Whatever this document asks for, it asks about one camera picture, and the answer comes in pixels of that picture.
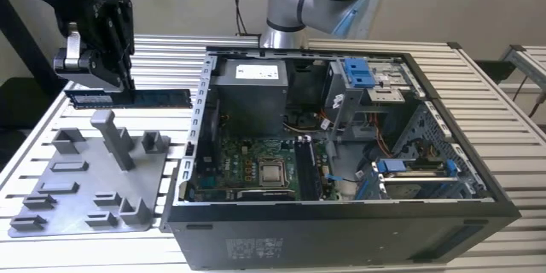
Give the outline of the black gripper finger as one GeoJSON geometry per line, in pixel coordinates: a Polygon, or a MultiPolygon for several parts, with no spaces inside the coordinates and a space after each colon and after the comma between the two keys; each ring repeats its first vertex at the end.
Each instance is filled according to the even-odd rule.
{"type": "Polygon", "coordinates": [[[133,79],[131,76],[131,55],[135,53],[133,43],[133,7],[131,0],[119,0],[119,9],[121,15],[123,39],[124,39],[124,66],[127,88],[133,90],[133,79]]]}
{"type": "Polygon", "coordinates": [[[89,88],[125,91],[124,39],[119,0],[103,1],[87,29],[84,63],[91,74],[89,88]]]}

